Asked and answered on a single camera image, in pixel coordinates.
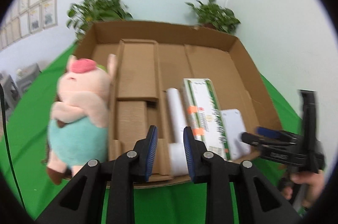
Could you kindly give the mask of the person right hand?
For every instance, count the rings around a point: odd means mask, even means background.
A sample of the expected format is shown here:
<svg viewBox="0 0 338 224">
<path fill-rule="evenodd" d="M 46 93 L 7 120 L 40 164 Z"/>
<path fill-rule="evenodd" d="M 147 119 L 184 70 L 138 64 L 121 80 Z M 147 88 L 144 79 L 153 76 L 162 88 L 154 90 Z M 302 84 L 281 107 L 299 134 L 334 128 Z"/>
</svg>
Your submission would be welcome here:
<svg viewBox="0 0 338 224">
<path fill-rule="evenodd" d="M 290 175 L 290 180 L 295 184 L 306 184 L 308 186 L 307 193 L 302 201 L 302 206 L 309 209 L 321 195 L 325 186 L 324 171 L 314 172 L 298 172 Z"/>
</svg>

